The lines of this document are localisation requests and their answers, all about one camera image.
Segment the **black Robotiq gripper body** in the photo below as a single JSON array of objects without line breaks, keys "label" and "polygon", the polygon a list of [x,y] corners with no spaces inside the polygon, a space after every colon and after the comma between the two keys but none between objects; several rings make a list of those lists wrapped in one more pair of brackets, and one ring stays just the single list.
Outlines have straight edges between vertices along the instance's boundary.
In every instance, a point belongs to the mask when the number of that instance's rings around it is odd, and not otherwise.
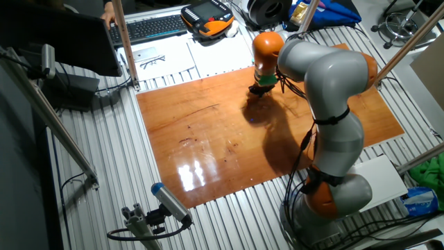
[{"label": "black Robotiq gripper body", "polygon": [[267,85],[267,86],[251,85],[248,87],[248,89],[251,94],[262,97],[267,92],[270,92],[274,87],[275,87],[274,85]]}]

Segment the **person's hand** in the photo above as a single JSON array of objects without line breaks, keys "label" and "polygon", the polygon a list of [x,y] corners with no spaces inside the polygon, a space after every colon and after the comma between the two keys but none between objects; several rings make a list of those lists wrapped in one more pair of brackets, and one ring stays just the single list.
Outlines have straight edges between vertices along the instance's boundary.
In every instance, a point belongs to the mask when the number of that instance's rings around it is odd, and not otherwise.
[{"label": "person's hand", "polygon": [[104,13],[101,15],[101,19],[103,19],[105,21],[105,24],[108,28],[108,30],[110,30],[111,28],[111,23],[114,23],[115,25],[117,25],[117,20],[116,20],[116,16],[115,16],[115,12],[114,12],[114,6],[111,0],[103,0],[103,8],[104,8]]}]

